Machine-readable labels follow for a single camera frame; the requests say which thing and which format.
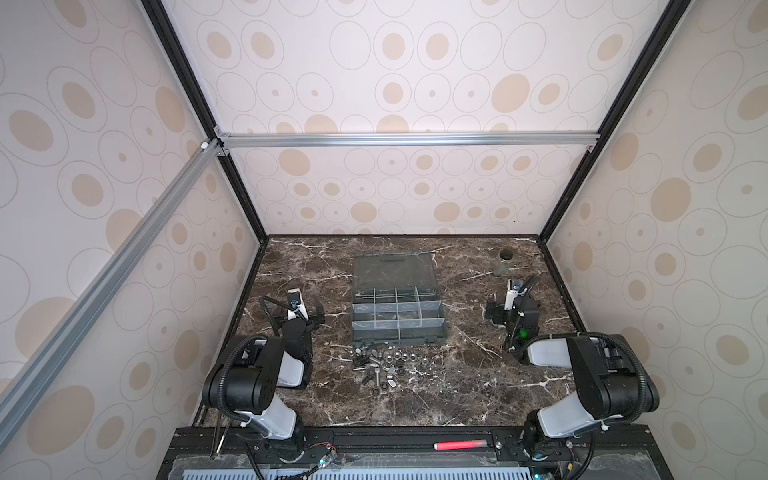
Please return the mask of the clear grey compartment organizer box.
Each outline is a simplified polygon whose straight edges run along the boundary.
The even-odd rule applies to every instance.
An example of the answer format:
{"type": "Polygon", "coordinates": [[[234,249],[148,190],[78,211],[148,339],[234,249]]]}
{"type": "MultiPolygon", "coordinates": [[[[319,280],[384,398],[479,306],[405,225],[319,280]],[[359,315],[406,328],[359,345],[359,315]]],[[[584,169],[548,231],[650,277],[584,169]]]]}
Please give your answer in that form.
{"type": "Polygon", "coordinates": [[[447,323],[432,255],[427,252],[357,256],[351,339],[357,347],[441,345],[447,323]]]}

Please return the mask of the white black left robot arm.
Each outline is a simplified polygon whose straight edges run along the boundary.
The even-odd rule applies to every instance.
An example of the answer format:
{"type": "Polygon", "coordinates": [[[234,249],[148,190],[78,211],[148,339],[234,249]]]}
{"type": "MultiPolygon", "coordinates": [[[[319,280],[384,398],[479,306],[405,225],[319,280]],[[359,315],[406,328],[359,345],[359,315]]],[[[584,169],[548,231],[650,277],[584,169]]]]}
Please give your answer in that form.
{"type": "Polygon", "coordinates": [[[267,440],[298,442],[300,416],[276,390],[309,385],[313,332],[325,311],[318,303],[309,313],[298,289],[289,290],[285,302],[263,296],[259,303],[273,334],[232,337],[205,379],[202,403],[267,440]]]}

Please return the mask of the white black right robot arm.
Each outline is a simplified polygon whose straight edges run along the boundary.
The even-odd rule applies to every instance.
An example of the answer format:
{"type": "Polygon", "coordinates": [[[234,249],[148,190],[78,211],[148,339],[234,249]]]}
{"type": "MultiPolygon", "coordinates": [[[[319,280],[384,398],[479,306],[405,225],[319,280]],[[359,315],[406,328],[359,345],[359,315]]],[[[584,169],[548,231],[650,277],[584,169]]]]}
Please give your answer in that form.
{"type": "Polygon", "coordinates": [[[520,441],[535,445],[615,424],[655,411],[660,394],[639,356],[621,335],[576,332],[541,335],[540,304],[531,295],[539,277],[507,282],[503,301],[488,298],[484,318],[506,330],[503,349],[522,364],[567,369],[575,391],[531,412],[520,441]]]}

